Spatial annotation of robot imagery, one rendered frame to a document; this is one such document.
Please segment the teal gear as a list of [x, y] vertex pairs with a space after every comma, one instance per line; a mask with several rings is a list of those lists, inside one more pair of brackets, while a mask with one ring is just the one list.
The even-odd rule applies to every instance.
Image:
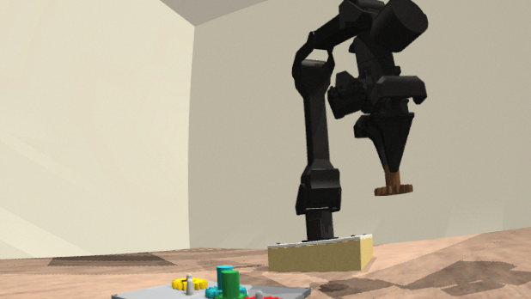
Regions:
[[[209, 297], [209, 299], [213, 299], [215, 295], [219, 296], [220, 294], [222, 294], [221, 272], [225, 270], [233, 271], [233, 266], [225, 266], [225, 265], [217, 266], [217, 286], [209, 287], [209, 289], [206, 289], [205, 297]], [[240, 286], [240, 289], [241, 289], [241, 293], [243, 293], [244, 295], [247, 294], [247, 290], [245, 287]]]

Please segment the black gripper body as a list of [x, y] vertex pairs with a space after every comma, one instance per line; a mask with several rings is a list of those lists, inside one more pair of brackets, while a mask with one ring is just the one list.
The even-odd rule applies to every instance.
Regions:
[[361, 107], [361, 112], [370, 114], [362, 115], [353, 126], [354, 138], [367, 138], [360, 132], [364, 127], [374, 127], [369, 123], [369, 117], [377, 113], [406, 113], [409, 99], [413, 98], [416, 105], [422, 104], [428, 97], [424, 82], [417, 76], [400, 76], [400, 65], [395, 66], [394, 61], [388, 58], [375, 58], [361, 63], [358, 66], [359, 76], [365, 78], [365, 71], [372, 76], [374, 88], [371, 92], [371, 101], [366, 100]]

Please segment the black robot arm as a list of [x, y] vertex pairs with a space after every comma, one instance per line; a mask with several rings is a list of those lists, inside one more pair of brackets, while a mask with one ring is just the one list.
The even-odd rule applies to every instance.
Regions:
[[[357, 79], [346, 70], [336, 74], [333, 47], [354, 37], [349, 53], [356, 53], [357, 67], [370, 59], [388, 58], [401, 52], [428, 28], [426, 14], [412, 0], [344, 0], [339, 14], [310, 31], [307, 42], [295, 55], [292, 76], [303, 98], [308, 165], [296, 196], [296, 214], [306, 216], [306, 241], [338, 239], [333, 232], [333, 214], [340, 211], [340, 172], [330, 163], [325, 93], [335, 119], [361, 110], [371, 101], [372, 76], [365, 71]], [[356, 38], [355, 38], [356, 36]], [[328, 59], [305, 59], [314, 49], [327, 50]], [[320, 209], [309, 209], [320, 208]]]

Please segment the green gear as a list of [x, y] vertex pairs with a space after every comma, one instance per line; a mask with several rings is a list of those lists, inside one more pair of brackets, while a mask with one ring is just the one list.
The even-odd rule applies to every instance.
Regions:
[[248, 294], [241, 293], [238, 271], [222, 271], [222, 294], [215, 295], [214, 299], [245, 299]]

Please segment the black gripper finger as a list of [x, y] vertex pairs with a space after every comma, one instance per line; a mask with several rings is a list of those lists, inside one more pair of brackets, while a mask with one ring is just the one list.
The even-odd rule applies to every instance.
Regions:
[[361, 132], [363, 136], [369, 138], [375, 145], [377, 155], [380, 157], [381, 165], [385, 171], [384, 166], [387, 165], [386, 154], [381, 142], [381, 133], [375, 127], [364, 127]]
[[369, 123], [381, 133], [389, 172], [399, 170], [407, 136], [415, 113], [377, 113], [369, 117]]

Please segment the brown gear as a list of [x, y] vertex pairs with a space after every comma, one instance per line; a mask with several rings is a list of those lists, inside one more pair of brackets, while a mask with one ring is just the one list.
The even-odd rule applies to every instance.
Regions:
[[375, 188], [375, 195], [376, 196], [392, 196], [394, 194], [403, 194], [403, 193], [409, 193], [413, 192], [413, 186], [412, 185], [404, 185], [400, 184], [400, 168], [398, 172], [391, 173], [389, 172], [388, 165], [384, 166], [385, 168], [385, 181], [386, 181], [386, 187], [378, 187]]

